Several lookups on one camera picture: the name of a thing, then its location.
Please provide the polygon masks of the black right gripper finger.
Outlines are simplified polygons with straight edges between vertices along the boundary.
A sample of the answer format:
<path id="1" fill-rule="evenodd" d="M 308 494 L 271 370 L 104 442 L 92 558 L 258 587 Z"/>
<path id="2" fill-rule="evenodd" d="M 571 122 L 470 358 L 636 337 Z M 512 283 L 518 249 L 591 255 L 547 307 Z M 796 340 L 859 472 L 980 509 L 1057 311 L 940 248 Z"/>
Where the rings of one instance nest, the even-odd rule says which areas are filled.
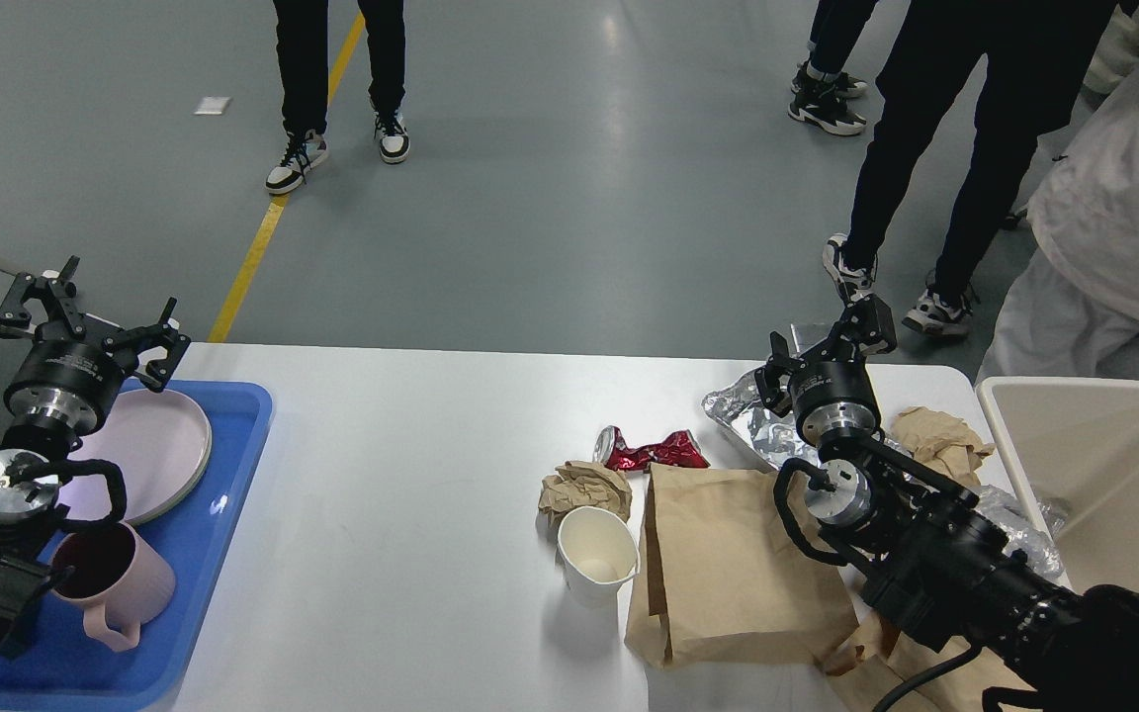
<path id="1" fill-rule="evenodd" d="M 818 344 L 817 355 L 822 361 L 855 362 L 894 352 L 896 347 L 898 333 L 890 306 L 872 294 L 845 306 L 828 336 Z"/>
<path id="2" fill-rule="evenodd" d="M 754 371 L 757 400 L 768 411 L 787 416 L 794 409 L 788 380 L 797 370 L 797 359 L 792 355 L 790 344 L 777 330 L 769 334 L 769 347 L 771 353 L 764 365 Z"/>

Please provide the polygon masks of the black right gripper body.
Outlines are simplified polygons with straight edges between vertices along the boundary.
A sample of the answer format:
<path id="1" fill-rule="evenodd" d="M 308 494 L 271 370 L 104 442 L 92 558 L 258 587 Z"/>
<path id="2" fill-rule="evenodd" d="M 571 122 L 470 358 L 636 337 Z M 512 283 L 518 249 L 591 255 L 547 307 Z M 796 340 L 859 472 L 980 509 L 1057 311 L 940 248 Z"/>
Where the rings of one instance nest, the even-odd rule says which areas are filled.
<path id="1" fill-rule="evenodd" d="M 790 375 L 790 401 L 798 436 L 820 445 L 836 431 L 880 429 L 880 408 L 866 362 L 806 362 Z"/>

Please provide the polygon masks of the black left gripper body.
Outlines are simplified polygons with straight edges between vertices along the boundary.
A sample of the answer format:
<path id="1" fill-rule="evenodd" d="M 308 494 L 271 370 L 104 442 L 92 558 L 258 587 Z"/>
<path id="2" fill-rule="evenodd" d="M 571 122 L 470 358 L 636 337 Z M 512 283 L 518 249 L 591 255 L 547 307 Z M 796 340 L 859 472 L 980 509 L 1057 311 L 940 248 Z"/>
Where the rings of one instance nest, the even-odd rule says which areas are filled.
<path id="1" fill-rule="evenodd" d="M 5 447 L 76 447 L 103 428 L 128 373 L 109 353 L 73 341 L 36 343 L 5 391 Z"/>

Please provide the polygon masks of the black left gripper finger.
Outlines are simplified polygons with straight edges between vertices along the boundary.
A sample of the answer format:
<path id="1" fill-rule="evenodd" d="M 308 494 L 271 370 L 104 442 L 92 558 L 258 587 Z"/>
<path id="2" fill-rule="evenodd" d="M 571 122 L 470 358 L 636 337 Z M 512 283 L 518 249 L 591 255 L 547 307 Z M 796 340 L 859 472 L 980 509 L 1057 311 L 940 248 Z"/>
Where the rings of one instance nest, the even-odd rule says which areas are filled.
<path id="1" fill-rule="evenodd" d="M 167 298 L 154 324 L 130 329 L 118 327 L 100 338 L 100 350 L 118 366 L 123 382 L 139 379 L 154 393 L 167 387 L 192 342 L 172 321 L 177 303 L 177 298 Z"/>
<path id="2" fill-rule="evenodd" d="M 72 255 L 58 275 L 15 275 L 0 306 L 0 338 L 85 339 L 85 316 L 77 309 L 77 287 L 72 283 L 77 265 L 80 257 Z"/>

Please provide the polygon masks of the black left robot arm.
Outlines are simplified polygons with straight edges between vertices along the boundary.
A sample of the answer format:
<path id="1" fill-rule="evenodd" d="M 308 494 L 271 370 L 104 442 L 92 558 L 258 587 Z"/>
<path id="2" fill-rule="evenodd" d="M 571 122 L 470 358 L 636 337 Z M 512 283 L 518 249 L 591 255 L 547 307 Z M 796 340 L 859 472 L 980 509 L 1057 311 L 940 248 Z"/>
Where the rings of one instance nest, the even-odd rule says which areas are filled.
<path id="1" fill-rule="evenodd" d="M 28 647 L 46 594 L 69 568 L 41 562 L 57 533 L 108 530 L 128 512 L 121 468 L 77 460 L 83 437 L 99 432 L 129 378 L 159 393 L 190 338 L 173 324 L 167 298 L 153 324 L 126 328 L 77 306 L 69 257 L 57 275 L 23 271 L 0 306 L 0 338 L 27 339 L 26 360 L 5 388 L 13 423 L 0 442 L 0 657 Z"/>

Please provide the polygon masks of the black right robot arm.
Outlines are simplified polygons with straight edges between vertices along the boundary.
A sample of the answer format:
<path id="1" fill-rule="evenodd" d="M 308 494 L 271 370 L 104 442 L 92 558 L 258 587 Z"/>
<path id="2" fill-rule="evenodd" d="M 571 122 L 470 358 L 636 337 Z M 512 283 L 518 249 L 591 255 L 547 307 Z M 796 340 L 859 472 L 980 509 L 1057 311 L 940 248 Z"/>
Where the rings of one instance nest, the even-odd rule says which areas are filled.
<path id="1" fill-rule="evenodd" d="M 820 459 L 779 466 L 775 505 L 790 541 L 814 562 L 863 573 L 863 600 L 913 641 L 933 652 L 954 636 L 969 644 L 898 684 L 878 711 L 986 650 L 1025 684 L 988 686 L 986 711 L 1139 711 L 1139 594 L 1052 584 L 1026 553 L 1005 550 L 1007 533 L 977 512 L 974 491 L 886 445 L 866 370 L 868 355 L 896 347 L 886 303 L 846 302 L 800 355 L 782 334 L 769 342 L 754 373 L 760 400 L 794 415 Z"/>

